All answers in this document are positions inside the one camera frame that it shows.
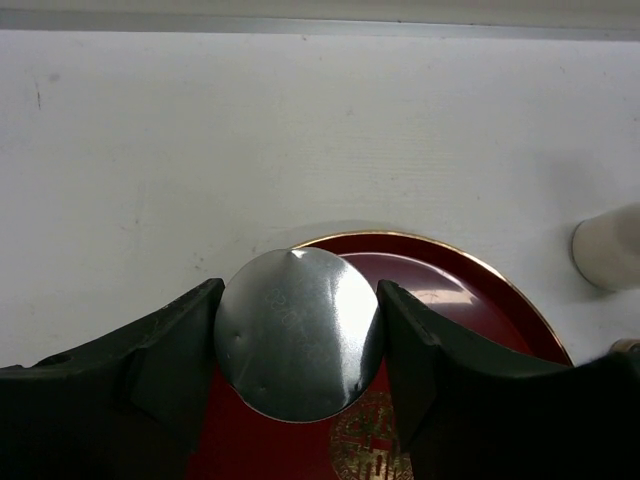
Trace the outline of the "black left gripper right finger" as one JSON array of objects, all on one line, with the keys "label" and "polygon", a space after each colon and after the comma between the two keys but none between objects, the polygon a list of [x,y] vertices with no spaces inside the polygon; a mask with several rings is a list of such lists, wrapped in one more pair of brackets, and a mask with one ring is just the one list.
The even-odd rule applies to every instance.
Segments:
[{"label": "black left gripper right finger", "polygon": [[570,367],[503,347],[382,281],[396,431],[417,479],[635,479],[639,356]]}]

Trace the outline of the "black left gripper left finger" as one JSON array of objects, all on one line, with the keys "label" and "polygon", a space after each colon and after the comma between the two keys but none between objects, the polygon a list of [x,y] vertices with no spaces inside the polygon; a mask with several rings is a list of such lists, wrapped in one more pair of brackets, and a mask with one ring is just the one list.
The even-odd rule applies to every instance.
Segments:
[{"label": "black left gripper left finger", "polygon": [[208,279],[93,341],[2,368],[2,478],[184,478],[206,414],[223,291]]}]

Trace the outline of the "blue label silver lid jar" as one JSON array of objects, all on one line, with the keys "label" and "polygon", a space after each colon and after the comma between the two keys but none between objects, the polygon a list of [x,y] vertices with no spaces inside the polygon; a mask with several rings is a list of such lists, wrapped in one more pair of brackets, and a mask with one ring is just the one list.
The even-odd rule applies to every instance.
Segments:
[{"label": "blue label silver lid jar", "polygon": [[220,370],[268,418],[318,422],[358,400],[381,365],[380,307],[347,260],[315,247],[266,252],[226,285],[214,320]]}]

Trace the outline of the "red round tray gold emblem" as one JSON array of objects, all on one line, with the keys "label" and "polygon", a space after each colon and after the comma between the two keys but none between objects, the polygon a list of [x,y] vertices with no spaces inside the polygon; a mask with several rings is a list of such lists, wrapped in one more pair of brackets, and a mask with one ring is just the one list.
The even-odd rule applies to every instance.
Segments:
[{"label": "red round tray gold emblem", "polygon": [[[389,279],[429,308],[518,352],[568,365],[556,334],[498,271],[464,251],[425,237],[382,231],[307,241],[346,258],[371,285]],[[410,479],[399,450],[387,371],[336,417],[287,424],[259,415],[216,372],[189,479]]]}]

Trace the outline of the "small black cap pepper bottle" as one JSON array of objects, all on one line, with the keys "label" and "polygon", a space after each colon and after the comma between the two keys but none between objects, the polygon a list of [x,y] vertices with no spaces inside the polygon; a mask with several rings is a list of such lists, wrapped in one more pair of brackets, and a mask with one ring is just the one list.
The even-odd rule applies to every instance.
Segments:
[{"label": "small black cap pepper bottle", "polygon": [[615,341],[610,347],[611,352],[619,353],[640,353],[640,340],[634,338],[619,339]]}]

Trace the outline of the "black cap white powder bottle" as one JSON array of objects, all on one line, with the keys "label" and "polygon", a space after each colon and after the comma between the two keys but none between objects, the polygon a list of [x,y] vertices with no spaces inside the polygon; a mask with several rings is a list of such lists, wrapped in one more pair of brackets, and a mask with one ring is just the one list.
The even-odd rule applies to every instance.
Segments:
[{"label": "black cap white powder bottle", "polygon": [[574,264],[591,284],[609,291],[639,289],[639,203],[581,222],[571,242]]}]

